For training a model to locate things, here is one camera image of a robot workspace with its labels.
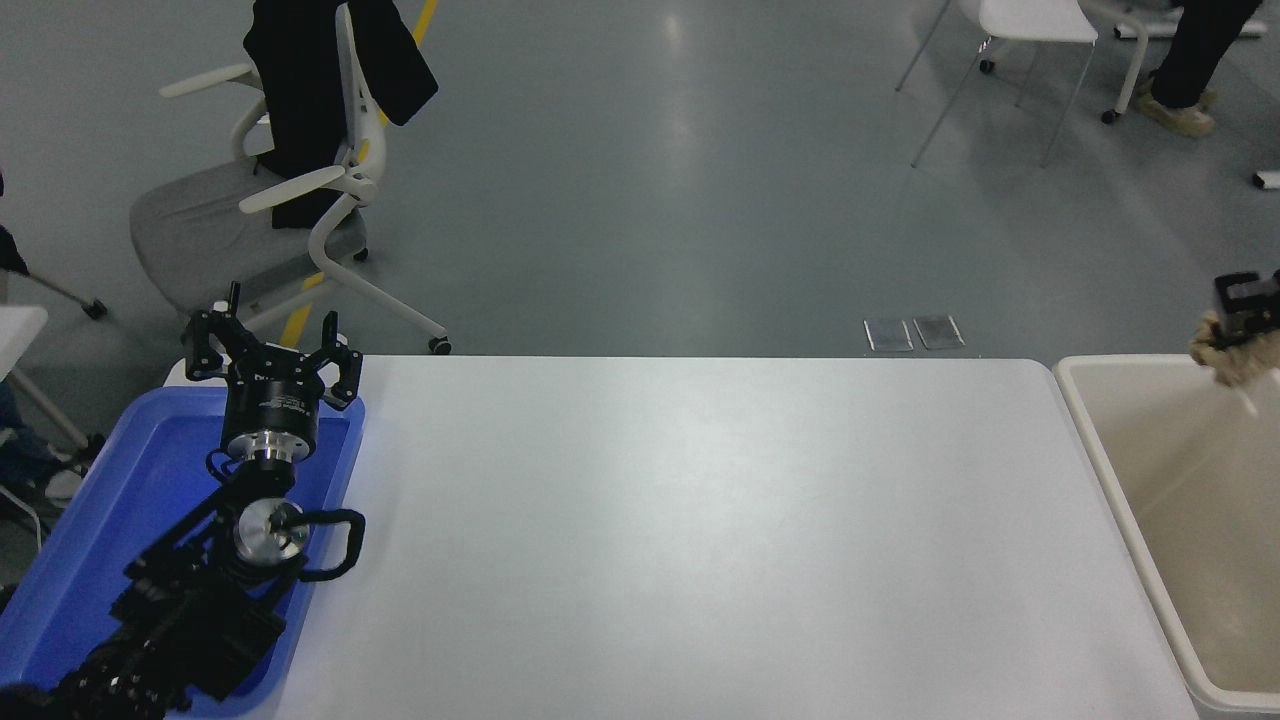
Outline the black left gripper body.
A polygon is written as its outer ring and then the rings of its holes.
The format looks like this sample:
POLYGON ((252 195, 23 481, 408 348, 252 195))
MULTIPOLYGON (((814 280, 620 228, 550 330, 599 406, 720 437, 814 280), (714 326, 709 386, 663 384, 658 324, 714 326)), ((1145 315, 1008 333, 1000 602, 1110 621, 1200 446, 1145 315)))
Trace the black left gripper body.
POLYGON ((275 345, 227 354, 221 442, 270 430, 312 445, 324 384, 308 356, 275 345))

